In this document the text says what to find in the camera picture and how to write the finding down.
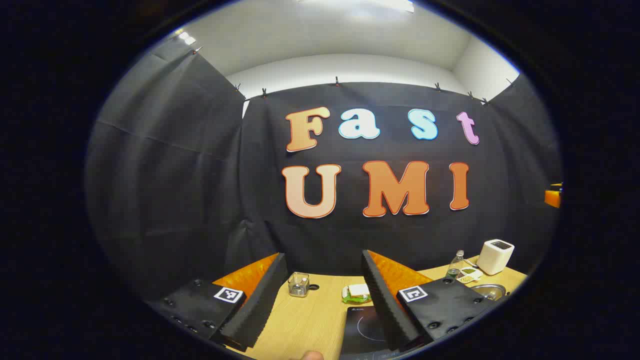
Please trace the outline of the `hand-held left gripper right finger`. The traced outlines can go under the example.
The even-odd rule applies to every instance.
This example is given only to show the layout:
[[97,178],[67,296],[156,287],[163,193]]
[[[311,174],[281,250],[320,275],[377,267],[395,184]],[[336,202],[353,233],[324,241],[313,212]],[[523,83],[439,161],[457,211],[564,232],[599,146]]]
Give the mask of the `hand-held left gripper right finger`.
[[409,350],[464,330],[496,307],[460,281],[429,278],[375,251],[361,268],[390,350]]

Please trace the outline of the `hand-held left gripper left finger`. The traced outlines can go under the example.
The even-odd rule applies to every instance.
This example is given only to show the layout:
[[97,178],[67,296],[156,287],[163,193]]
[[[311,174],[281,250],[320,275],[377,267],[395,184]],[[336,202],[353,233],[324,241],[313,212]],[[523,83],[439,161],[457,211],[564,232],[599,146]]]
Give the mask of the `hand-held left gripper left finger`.
[[147,305],[204,342],[244,352],[254,347],[288,278],[285,253],[210,281],[195,278]]

